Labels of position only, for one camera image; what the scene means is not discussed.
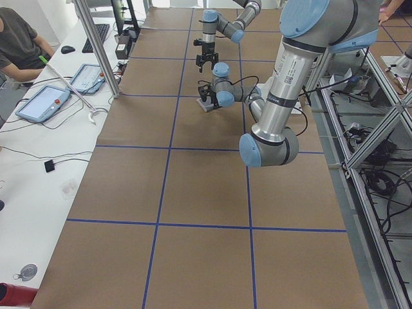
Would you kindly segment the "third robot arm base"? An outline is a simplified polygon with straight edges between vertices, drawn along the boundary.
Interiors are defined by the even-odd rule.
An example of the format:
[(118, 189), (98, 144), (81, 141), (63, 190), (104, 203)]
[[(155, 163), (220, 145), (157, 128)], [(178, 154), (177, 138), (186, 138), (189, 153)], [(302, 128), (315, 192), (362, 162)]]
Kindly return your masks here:
[(400, 56), (382, 56), (385, 72), (399, 88), (402, 94), (411, 90), (411, 45)]

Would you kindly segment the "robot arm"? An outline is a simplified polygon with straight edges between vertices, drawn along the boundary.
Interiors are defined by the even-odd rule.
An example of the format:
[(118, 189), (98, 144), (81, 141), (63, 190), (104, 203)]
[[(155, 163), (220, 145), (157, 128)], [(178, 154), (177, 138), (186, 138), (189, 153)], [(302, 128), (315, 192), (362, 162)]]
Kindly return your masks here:
[(207, 9), (203, 11), (202, 37), (193, 41), (194, 46), (201, 46), (201, 53), (196, 56), (196, 65), (199, 72), (203, 72), (203, 66), (209, 62), (213, 68), (219, 62), (218, 52), (215, 50), (216, 32), (220, 32), (223, 37), (229, 38), (238, 44), (242, 40), (245, 28), (259, 15), (261, 11), (261, 1), (235, 1), (243, 7), (243, 11), (238, 17), (230, 22), (226, 17), (216, 10)]
[(239, 140), (249, 167), (285, 165), (299, 152), (296, 134), (286, 123), (315, 59), (325, 52), (351, 52), (377, 40), (380, 1), (287, 1), (279, 29), (282, 41), (266, 98), (257, 88), (235, 86), (230, 69), (218, 62), (211, 91), (219, 106), (245, 103), (255, 124)]

